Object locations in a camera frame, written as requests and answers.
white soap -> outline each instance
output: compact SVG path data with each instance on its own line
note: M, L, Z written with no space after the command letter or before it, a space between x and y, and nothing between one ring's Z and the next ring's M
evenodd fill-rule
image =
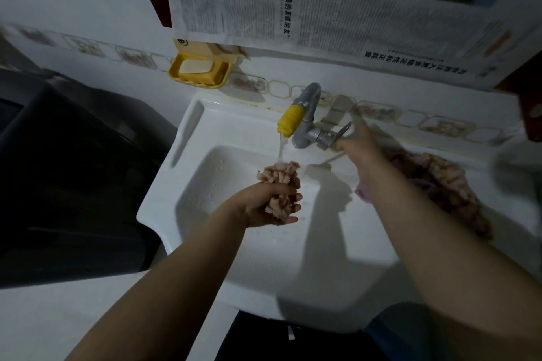
M186 59L180 64L179 73L207 73L212 68L212 60Z

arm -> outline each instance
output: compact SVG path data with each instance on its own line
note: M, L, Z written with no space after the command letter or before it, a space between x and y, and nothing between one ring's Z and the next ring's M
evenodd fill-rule
M366 125L338 146L357 166L397 254L461 357L540 355L538 282L409 183L385 159Z
M277 223L262 206L286 184L255 184L218 207L179 248L98 320L67 361L185 359L226 277L247 227ZM294 211L301 207L296 204Z

faucet handle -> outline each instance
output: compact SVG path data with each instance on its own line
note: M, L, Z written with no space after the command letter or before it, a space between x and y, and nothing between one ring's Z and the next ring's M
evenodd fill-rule
M322 130L316 139L316 145L322 150L327 150L350 128L352 122L348 122L338 133Z

yellow faucet nozzle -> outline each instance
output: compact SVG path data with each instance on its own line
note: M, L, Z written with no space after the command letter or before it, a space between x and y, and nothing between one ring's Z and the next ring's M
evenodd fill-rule
M298 104L291 105L280 118L276 131L285 137L290 137L299 127L304 116L305 108L303 106Z

ceramic sink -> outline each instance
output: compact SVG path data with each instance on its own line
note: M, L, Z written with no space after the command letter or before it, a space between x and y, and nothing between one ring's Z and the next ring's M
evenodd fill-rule
M235 192L277 162L281 114L198 93L139 212L171 253ZM428 151L405 145L411 151ZM538 274L539 210L529 175L489 171L481 162L432 150L462 164L494 222L495 244ZM420 301L374 210L353 193L355 167L332 150L288 144L301 164L302 210L288 226L247 230L218 299L259 316L329 331L363 328L393 303ZM522 188L522 194L506 188Z

